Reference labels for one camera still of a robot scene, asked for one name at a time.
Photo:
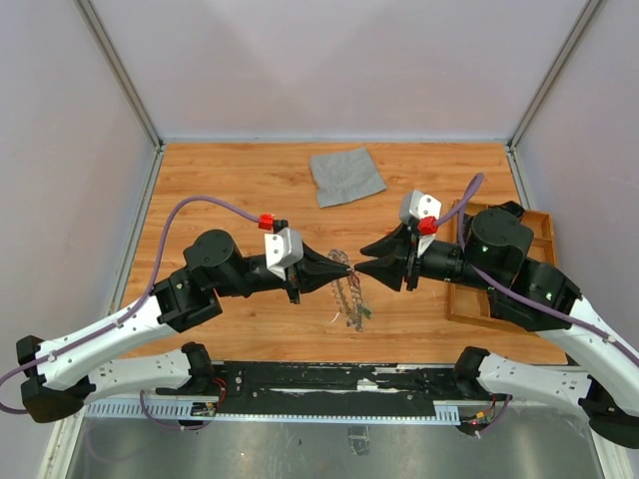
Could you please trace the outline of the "red key tag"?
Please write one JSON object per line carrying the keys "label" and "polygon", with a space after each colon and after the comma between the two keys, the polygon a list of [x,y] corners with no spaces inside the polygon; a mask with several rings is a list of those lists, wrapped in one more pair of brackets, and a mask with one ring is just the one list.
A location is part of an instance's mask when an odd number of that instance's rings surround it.
{"label": "red key tag", "polygon": [[349,283],[351,287],[359,287],[359,279],[355,272],[351,272],[349,276]]}

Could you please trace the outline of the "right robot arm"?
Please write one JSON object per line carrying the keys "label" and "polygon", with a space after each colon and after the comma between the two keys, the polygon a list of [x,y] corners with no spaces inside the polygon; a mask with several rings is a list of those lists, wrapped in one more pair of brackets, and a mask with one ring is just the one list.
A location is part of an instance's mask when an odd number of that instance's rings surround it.
{"label": "right robot arm", "polygon": [[414,290],[425,277],[486,292],[491,317],[550,341],[581,367],[570,373],[466,347],[452,369],[454,391],[519,396],[585,420],[619,446],[638,446],[638,352],[596,313],[581,289],[549,262],[529,256],[533,230],[510,202],[474,216],[457,215],[458,240],[434,240],[417,251],[432,219],[411,220],[361,249],[355,266],[392,290]]}

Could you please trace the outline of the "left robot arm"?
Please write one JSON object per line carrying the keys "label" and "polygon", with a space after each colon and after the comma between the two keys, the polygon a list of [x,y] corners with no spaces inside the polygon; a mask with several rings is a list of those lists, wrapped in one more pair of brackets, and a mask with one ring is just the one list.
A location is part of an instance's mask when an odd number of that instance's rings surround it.
{"label": "left robot arm", "polygon": [[312,250],[293,229],[267,234],[265,240],[264,253],[244,256],[229,233],[207,231],[185,249],[184,267],[128,306],[56,339],[20,339],[16,352],[26,375],[21,399],[27,414],[49,423],[122,393],[223,392],[223,379],[199,343],[155,356],[124,355],[220,315],[223,297],[282,289],[298,303],[303,294],[349,275],[345,264]]}

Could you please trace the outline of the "grey cloth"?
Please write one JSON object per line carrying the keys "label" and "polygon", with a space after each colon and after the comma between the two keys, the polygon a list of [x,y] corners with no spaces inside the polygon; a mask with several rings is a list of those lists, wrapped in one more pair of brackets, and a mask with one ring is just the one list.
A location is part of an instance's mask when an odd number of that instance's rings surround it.
{"label": "grey cloth", "polygon": [[310,167],[320,208],[345,205],[386,190],[365,147],[346,152],[312,155]]}

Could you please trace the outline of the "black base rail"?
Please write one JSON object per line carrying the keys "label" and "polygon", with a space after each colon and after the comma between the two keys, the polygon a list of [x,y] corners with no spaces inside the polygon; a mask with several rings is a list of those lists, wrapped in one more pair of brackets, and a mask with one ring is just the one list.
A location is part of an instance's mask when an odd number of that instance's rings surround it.
{"label": "black base rail", "polygon": [[308,416],[426,416],[444,400],[489,402],[455,384],[451,366],[399,363],[216,361],[211,379],[160,395],[213,396],[226,387],[223,413]]}

